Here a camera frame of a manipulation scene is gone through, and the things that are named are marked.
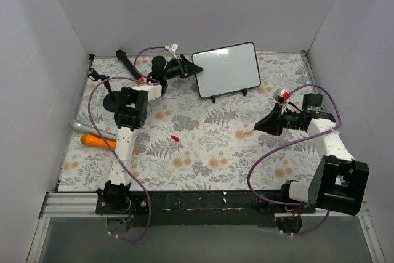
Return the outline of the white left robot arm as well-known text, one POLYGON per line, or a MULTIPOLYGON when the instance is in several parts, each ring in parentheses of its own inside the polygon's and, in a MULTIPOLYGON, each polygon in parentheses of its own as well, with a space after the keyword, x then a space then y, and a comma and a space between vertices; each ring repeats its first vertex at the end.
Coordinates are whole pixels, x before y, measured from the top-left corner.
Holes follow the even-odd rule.
POLYGON ((104 188, 97 190, 102 202, 111 206, 116 213, 123 214, 132 209, 132 174, 128 172, 126 162, 132 158, 137 132, 147 119, 148 103, 165 94, 169 79, 188 78, 202 71, 202 67, 195 65, 184 55, 170 61, 166 61, 163 56, 156 56, 152 60, 151 73, 147 78, 139 82, 138 86, 121 88, 114 110, 115 160, 104 188))

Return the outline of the black framed whiteboard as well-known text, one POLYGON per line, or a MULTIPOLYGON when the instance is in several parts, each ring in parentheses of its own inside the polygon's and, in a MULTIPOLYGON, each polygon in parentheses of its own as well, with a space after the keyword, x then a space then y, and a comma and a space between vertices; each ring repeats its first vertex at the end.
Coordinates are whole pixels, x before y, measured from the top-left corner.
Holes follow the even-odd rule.
POLYGON ((196 74, 202 99, 241 92, 261 85, 260 70, 253 42, 245 42, 192 54, 195 65, 203 68, 196 74))

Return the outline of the black round microphone stand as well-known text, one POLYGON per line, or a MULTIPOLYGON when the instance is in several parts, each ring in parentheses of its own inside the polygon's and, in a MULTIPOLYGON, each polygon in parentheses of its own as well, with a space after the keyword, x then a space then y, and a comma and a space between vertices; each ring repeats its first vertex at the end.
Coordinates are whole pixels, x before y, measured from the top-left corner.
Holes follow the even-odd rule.
MULTIPOLYGON (((105 76, 103 74, 99 74, 95 69, 92 67, 89 68, 89 73, 86 75, 91 81, 97 82, 97 81, 104 81, 109 78, 109 76, 105 76)), ((108 91, 108 94, 104 97, 103 99, 103 106, 106 111, 109 112, 114 112, 117 100, 120 95, 120 91, 114 91, 112 90, 110 86, 110 82, 107 81, 104 83, 104 86, 106 90, 108 91)))

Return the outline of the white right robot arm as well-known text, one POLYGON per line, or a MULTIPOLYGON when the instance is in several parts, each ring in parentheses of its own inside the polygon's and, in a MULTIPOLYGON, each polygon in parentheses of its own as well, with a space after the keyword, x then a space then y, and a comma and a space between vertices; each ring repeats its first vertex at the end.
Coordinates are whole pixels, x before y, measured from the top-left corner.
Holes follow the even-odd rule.
POLYGON ((305 131, 321 158, 309 183, 288 180, 278 197, 286 212, 300 205, 312 206, 349 215, 358 214, 369 176, 366 163, 357 161, 345 148, 334 116, 322 108, 320 94, 306 94, 302 108, 291 111, 290 93, 278 89, 273 96, 273 110, 254 125, 254 130, 280 136, 284 129, 305 131))

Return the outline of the red marker cap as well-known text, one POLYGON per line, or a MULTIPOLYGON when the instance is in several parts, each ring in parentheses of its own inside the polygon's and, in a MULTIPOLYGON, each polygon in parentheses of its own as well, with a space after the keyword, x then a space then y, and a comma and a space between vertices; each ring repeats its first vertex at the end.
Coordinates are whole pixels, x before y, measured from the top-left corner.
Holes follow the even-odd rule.
POLYGON ((179 142, 179 141, 180 141, 180 139, 179 139, 177 136, 175 136, 175 135, 171 135, 171 138, 172 138, 173 140, 175 140, 176 142, 179 142))

